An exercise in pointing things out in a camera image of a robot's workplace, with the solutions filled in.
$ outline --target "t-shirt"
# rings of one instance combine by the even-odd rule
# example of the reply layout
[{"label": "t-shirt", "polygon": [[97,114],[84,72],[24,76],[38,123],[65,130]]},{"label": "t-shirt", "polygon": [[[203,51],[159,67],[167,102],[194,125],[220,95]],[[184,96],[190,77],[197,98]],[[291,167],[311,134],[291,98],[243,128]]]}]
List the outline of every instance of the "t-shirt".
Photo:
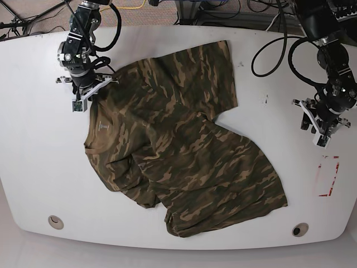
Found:
[{"label": "t-shirt", "polygon": [[215,125],[237,107],[226,41],[130,64],[94,97],[85,151],[110,191],[162,203],[167,230],[190,237],[287,206],[264,153]]}]

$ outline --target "yellow cable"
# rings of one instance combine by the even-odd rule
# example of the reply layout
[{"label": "yellow cable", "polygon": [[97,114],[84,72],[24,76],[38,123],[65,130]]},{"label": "yellow cable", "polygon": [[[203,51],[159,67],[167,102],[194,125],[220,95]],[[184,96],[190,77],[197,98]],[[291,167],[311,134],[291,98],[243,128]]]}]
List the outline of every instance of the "yellow cable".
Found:
[{"label": "yellow cable", "polygon": [[[139,9],[144,6],[145,2],[146,2],[146,0],[144,0],[144,2],[139,7],[116,7],[116,8],[117,9]],[[100,10],[100,12],[102,13],[104,10],[107,10],[107,9],[110,9],[110,7],[103,8],[102,10]]]}]

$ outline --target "table surface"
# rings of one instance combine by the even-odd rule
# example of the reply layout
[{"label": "table surface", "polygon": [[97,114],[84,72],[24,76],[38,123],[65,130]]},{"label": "table surface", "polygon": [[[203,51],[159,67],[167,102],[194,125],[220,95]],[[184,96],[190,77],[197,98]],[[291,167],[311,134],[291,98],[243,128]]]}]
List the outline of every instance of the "table surface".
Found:
[{"label": "table surface", "polygon": [[[105,46],[115,29],[96,31]],[[239,107],[223,113],[217,124],[251,138],[267,155],[282,183],[289,206],[226,229],[178,238],[167,233],[166,208],[143,209],[121,193],[108,191],[89,164],[83,142],[89,112],[72,113],[71,94],[57,77],[68,73],[57,62],[66,33],[52,33],[0,43],[0,177],[17,225],[25,231],[94,243],[130,247],[222,250],[274,247],[332,240],[348,222],[357,197],[355,151],[357,111],[345,113],[352,123],[333,135],[325,150],[312,144],[313,135],[300,130],[302,110],[292,99],[312,98],[315,89],[299,81],[287,60],[273,75],[256,78],[250,71],[254,54],[277,33],[217,27],[124,27],[107,54],[112,67],[158,57],[209,42],[228,40],[235,69]],[[256,70],[266,72],[277,62],[282,44],[268,48]],[[352,70],[357,48],[347,47]],[[304,75],[326,81],[316,61],[316,48],[302,45],[295,65]],[[320,197],[316,180],[322,155],[339,156],[334,191]],[[53,229],[55,215],[64,229]],[[308,233],[292,236],[299,223]]]}]

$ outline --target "round hole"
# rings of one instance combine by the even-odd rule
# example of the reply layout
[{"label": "round hole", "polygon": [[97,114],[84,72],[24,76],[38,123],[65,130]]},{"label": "round hole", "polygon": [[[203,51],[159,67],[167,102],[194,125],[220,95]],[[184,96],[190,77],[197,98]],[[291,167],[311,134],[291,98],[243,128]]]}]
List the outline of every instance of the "round hole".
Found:
[{"label": "round hole", "polygon": [[302,237],[308,231],[308,224],[307,223],[300,223],[295,226],[292,230],[292,235],[295,237]]},{"label": "round hole", "polygon": [[64,227],[63,221],[57,216],[49,216],[49,224],[57,230],[61,230]]}]

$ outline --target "camouflage fabric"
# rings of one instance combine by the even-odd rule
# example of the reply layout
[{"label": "camouflage fabric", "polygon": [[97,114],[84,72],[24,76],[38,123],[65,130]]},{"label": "camouflage fabric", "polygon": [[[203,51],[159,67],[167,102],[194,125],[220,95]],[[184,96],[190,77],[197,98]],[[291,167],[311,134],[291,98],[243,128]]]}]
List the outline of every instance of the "camouflage fabric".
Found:
[{"label": "camouflage fabric", "polygon": [[248,138],[214,124],[236,107],[225,41],[117,71],[96,96],[86,154],[110,191],[144,208],[162,203],[179,237],[221,229],[287,206],[281,181]]}]

